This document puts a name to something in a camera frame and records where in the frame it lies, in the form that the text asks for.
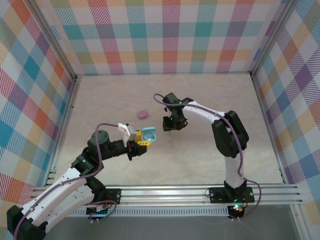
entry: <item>metal frame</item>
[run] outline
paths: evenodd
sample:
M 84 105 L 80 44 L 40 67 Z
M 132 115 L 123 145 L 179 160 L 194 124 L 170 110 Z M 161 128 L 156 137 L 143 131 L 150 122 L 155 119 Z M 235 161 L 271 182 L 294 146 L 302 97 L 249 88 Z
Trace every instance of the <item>metal frame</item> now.
M 274 138 L 272 137 L 272 134 L 271 134 L 272 131 L 271 131 L 270 125 L 268 124 L 268 120 L 267 120 L 268 118 L 267 118 L 267 115 L 266 115 L 266 113 L 265 113 L 265 111 L 263 109 L 262 99 L 261 99 L 261 97 L 260 97 L 260 95 L 258 93 L 258 88 L 257 88 L 257 85 L 256 85 L 256 83 L 254 81 L 254 78 L 253 78 L 252 74 L 250 74 L 250 76 L 251 76 L 253 88 L 254 88 L 254 91 L 255 91 L 255 95 L 256 95 L 256 98 L 257 98 L 259 106 L 260 106 L 262 118 L 264 120 L 264 124 L 265 124 L 266 130 L 267 130 L 268 135 L 269 135 L 271 146 L 273 148 L 273 152 L 274 152 L 276 161 L 278 163 L 278 167 L 279 167 L 279 170 L 280 170 L 280 173 L 281 173 L 281 177 L 282 177 L 283 183 L 284 184 L 288 184 L 289 181 L 287 179 L 284 166 L 281 164 L 280 156 L 279 156 L 279 153 L 278 153 L 277 148 L 276 148 L 276 142 L 275 142 Z
M 75 101 L 77 98 L 79 86 L 80 86 L 81 78 L 77 78 L 76 82 L 73 83 L 70 91 L 70 97 L 68 104 L 65 109 L 64 117 L 61 123 L 61 127 L 57 133 L 57 139 L 54 146 L 53 154 L 51 156 L 51 159 L 49 161 L 49 167 L 47 168 L 45 172 L 45 177 L 42 182 L 42 186 L 47 186 L 49 181 L 54 181 L 54 177 L 52 177 L 52 171 L 57 169 L 58 164 L 58 158 L 61 153 L 62 146 L 64 145 L 67 129 L 69 126 L 69 122 L 71 119 L 72 111 L 74 109 Z
M 256 185 L 249 185 L 253 189 L 256 199 L 259 189 Z M 108 185 L 108 189 L 121 189 L 123 207 L 208 207 L 229 206 L 230 203 L 210 203 L 205 192 L 208 188 L 223 188 L 223 185 L 141 185 L 122 186 Z M 261 205 L 299 205 L 303 203 L 298 187 L 294 184 L 261 184 Z M 36 198 L 45 187 L 34 189 L 31 198 Z
M 314 240 L 317 236 L 310 228 L 307 214 L 303 208 L 303 205 L 290 205 L 292 216 L 295 222 L 295 226 L 298 230 L 299 236 L 302 240 Z
M 38 7 L 38 4 L 36 3 L 35 0 L 24 0 L 24 2 L 29 8 L 35 21 L 39 24 L 42 33 L 46 37 L 49 45 L 52 47 L 57 58 L 61 62 L 62 66 L 64 67 L 64 70 L 67 72 L 67 74 L 72 79 L 72 81 L 75 82 L 77 79 L 77 74 L 75 73 L 71 64 L 69 63 L 68 58 L 66 57 L 63 49 L 58 43 L 54 33 L 52 32 L 51 27 L 49 26 L 47 20 L 43 16 L 41 9 Z
M 73 59 L 73 69 L 74 71 L 79 75 L 79 74 L 84 74 L 83 67 L 76 55 L 76 52 L 74 48 L 71 45 L 71 42 L 68 39 L 68 36 L 55 12 L 54 7 L 52 6 L 51 0 L 42 0 L 42 4 L 47 11 L 47 14 L 49 18 L 51 19 L 52 23 L 55 25 L 56 31 L 59 33 L 62 42 L 64 44 L 64 47 L 66 51 L 70 54 L 71 58 Z
M 279 19 L 274 24 L 275 28 L 272 30 L 271 35 L 266 41 L 264 48 L 261 51 L 261 54 L 259 55 L 255 65 L 252 68 L 251 74 L 253 77 L 257 75 L 260 68 L 263 66 L 265 60 L 267 59 L 268 54 L 270 53 L 272 47 L 274 46 L 276 40 L 278 39 L 282 29 L 286 25 L 287 20 L 290 17 L 293 10 L 295 9 L 298 1 L 299 0 L 287 0 L 287 3 L 285 4 Z

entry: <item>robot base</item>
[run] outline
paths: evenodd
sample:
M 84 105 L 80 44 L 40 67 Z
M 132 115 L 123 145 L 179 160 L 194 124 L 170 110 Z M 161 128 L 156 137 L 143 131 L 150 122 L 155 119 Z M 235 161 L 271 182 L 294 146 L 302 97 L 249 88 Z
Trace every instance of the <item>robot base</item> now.
M 224 181 L 224 187 L 210 187 L 209 196 L 212 204 L 246 204 L 255 202 L 252 187 L 247 186 L 246 181 L 237 188 L 230 187 Z
M 12 235 L 15 234 L 16 227 L 24 216 L 22 210 L 22 208 L 14 205 L 6 212 L 7 229 Z M 40 226 L 35 226 L 32 224 L 32 219 L 25 219 L 19 228 L 17 238 L 19 240 L 43 240 L 46 236 L 47 224 L 47 222 L 44 222 Z
M 120 204 L 120 199 L 121 199 L 121 189 L 120 188 L 111 188 L 108 189 L 106 188 L 104 191 L 104 196 L 106 197 L 106 200 L 112 200 L 115 201 L 116 204 Z M 98 210 L 97 207 L 87 207 L 86 208 L 86 214 L 90 215 L 92 214 L 92 219 L 93 220 L 99 220 L 102 219 L 103 217 L 94 217 L 96 214 L 108 214 L 109 213 L 109 208 Z

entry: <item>black bracket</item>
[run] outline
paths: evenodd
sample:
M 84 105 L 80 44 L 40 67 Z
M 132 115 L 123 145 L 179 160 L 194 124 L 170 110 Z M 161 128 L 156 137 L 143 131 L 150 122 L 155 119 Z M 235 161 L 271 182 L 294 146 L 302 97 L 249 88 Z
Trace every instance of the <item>black bracket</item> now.
M 172 92 L 167 94 L 162 102 L 165 104 L 188 104 L 189 102 L 192 102 L 193 99 L 186 97 L 183 100 L 178 99 Z M 172 130 L 181 130 L 185 128 L 188 125 L 187 119 L 185 118 L 182 109 L 184 108 L 184 105 L 181 106 L 166 106 L 164 108 L 164 111 L 170 111 L 171 116 L 164 116 L 162 127 L 163 131 L 172 131 Z
M 210 203 L 212 204 L 246 204 L 254 203 L 255 197 L 252 187 L 247 186 L 245 190 L 238 195 L 230 198 L 224 187 L 210 187 L 209 188 Z
M 121 189 L 120 188 L 106 188 L 105 189 L 107 200 L 115 201 L 116 204 L 120 204 Z
M 7 229 L 9 232 L 14 235 L 17 225 L 20 222 L 21 218 L 24 216 L 22 213 L 23 208 L 13 205 L 7 212 L 6 212 L 6 219 L 7 219 Z M 46 226 L 48 222 L 43 222 L 40 226 L 35 226 L 32 224 L 33 220 L 25 219 L 17 234 L 18 240 L 43 240 L 46 236 Z
M 236 136 L 240 142 L 241 149 L 247 148 L 249 141 L 248 133 L 243 126 L 239 116 L 235 111 L 229 111 L 224 114 L 224 117 L 229 121 L 234 129 Z M 225 157 L 232 157 L 233 159 L 239 154 L 239 148 L 235 136 L 230 131 L 228 125 L 222 120 L 215 120 L 212 125 L 215 145 L 219 152 Z

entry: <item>aluminum rail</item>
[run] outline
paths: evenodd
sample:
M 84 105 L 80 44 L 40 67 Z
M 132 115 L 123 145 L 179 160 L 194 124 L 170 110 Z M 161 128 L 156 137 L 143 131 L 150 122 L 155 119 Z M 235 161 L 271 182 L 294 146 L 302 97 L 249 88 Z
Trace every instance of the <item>aluminum rail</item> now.
M 252 187 L 257 200 L 259 195 L 258 187 L 255 185 L 249 186 Z M 230 203 L 210 203 L 210 199 L 205 196 L 208 188 L 221 188 L 223 185 L 109 185 L 106 187 L 108 189 L 121 189 L 119 207 L 230 206 Z M 299 189 L 294 184 L 261 184 L 261 188 L 261 205 L 294 205 L 303 203 Z M 31 198 L 37 197 L 45 189 L 45 187 L 35 188 Z

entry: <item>plaid backdrop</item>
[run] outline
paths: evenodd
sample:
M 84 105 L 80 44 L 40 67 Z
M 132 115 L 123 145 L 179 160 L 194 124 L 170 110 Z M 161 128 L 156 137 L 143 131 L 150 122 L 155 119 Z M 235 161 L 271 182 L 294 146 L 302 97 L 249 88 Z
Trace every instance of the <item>plaid backdrop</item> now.
M 289 183 L 320 239 L 320 0 L 301 0 L 255 83 Z
M 75 69 L 96 75 L 247 72 L 286 0 L 37 2 Z
M 23 0 L 0 4 L 0 239 L 44 180 L 72 82 Z
M 269 39 L 271 33 L 274 31 L 274 28 L 276 27 L 277 20 L 279 19 L 287 2 L 288 2 L 288 0 L 281 0 L 281 3 L 279 4 L 279 6 L 275 12 L 269 27 L 267 28 L 266 32 L 264 33 L 262 41 L 261 41 L 259 48 L 257 49 L 257 51 L 254 55 L 253 61 L 250 64 L 248 72 L 252 71 L 253 67 L 255 66 L 257 59 L 260 56 L 263 48 L 266 46 L 267 40 Z

